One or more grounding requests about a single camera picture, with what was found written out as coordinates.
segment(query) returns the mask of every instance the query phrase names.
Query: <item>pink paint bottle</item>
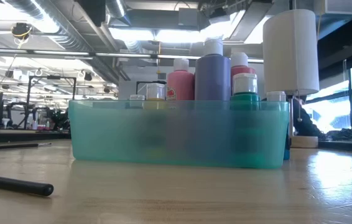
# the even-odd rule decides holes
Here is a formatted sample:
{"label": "pink paint bottle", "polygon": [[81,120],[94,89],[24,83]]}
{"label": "pink paint bottle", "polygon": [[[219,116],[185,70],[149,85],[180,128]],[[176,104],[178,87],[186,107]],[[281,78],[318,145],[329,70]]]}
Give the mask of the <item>pink paint bottle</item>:
{"label": "pink paint bottle", "polygon": [[231,82],[233,82],[233,76],[239,73],[256,74],[255,69],[248,67],[248,56],[244,52],[231,54]]}
{"label": "pink paint bottle", "polygon": [[194,75],[188,72],[188,60],[174,60],[174,72],[167,79],[167,100],[194,100]]}

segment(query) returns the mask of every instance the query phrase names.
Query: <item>ceiling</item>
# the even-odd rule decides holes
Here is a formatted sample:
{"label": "ceiling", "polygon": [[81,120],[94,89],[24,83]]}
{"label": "ceiling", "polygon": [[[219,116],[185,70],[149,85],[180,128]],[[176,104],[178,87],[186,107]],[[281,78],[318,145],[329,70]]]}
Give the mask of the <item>ceiling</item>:
{"label": "ceiling", "polygon": [[[17,1],[5,0],[0,4],[0,48],[16,49],[20,40],[15,40],[11,34],[11,27],[17,22],[32,24],[28,41],[21,45],[21,49],[34,50],[70,50],[73,46],[65,46],[59,41],[62,37],[72,34],[72,38],[79,41],[77,52],[132,52],[144,54],[192,55],[202,56],[203,41],[207,38],[219,37],[224,40],[224,55],[232,52],[246,52],[251,58],[262,58],[262,25],[273,15],[289,9],[289,0],[125,0],[126,17],[111,18],[104,21],[100,27],[94,26],[102,13],[104,17],[112,12],[100,7],[95,1],[85,0],[21,0],[28,4],[40,6],[44,14],[41,19],[31,14]],[[214,10],[223,8],[225,16],[221,22],[214,22],[211,18]],[[127,26],[124,18],[131,23]],[[46,56],[46,58],[0,54],[0,83],[24,83],[27,81],[4,78],[6,70],[18,69],[24,74],[58,75],[61,77],[75,77],[77,97],[117,98],[116,86],[120,81],[148,80],[156,78],[158,67],[162,71],[171,71],[171,59],[137,59],[137,58],[65,58]],[[84,81],[84,73],[92,72],[92,81]],[[71,84],[64,80],[44,80],[46,85],[61,85],[57,91],[50,91],[41,83],[33,87],[31,92],[69,95]],[[103,93],[105,85],[111,86],[110,94]],[[16,96],[13,93],[26,93],[25,86],[10,85],[10,89],[0,91],[9,93],[8,99]],[[69,96],[58,100],[62,106],[67,105]]]}

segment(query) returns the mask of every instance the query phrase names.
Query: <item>plastic bin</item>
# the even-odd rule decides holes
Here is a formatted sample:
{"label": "plastic bin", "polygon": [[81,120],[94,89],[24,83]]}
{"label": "plastic bin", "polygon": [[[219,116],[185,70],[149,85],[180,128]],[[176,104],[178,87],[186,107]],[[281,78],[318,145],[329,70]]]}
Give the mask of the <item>plastic bin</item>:
{"label": "plastic bin", "polygon": [[[76,159],[275,169],[282,165],[287,102],[70,102]],[[161,109],[148,104],[160,103]]]}

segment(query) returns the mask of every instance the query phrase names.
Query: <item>wooden table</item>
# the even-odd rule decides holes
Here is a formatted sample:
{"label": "wooden table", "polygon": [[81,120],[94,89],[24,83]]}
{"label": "wooden table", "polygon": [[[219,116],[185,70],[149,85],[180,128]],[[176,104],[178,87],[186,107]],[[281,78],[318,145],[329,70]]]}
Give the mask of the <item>wooden table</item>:
{"label": "wooden table", "polygon": [[293,149],[281,170],[74,161],[70,141],[0,151],[0,223],[352,223],[352,153]]}

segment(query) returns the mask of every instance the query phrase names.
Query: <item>lamp shade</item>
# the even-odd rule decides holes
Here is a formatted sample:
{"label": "lamp shade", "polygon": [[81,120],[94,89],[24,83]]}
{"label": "lamp shade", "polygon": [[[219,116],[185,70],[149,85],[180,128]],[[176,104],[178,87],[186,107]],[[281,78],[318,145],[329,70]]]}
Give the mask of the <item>lamp shade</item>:
{"label": "lamp shade", "polygon": [[314,12],[296,9],[269,19],[263,27],[263,57],[266,92],[318,92]]}

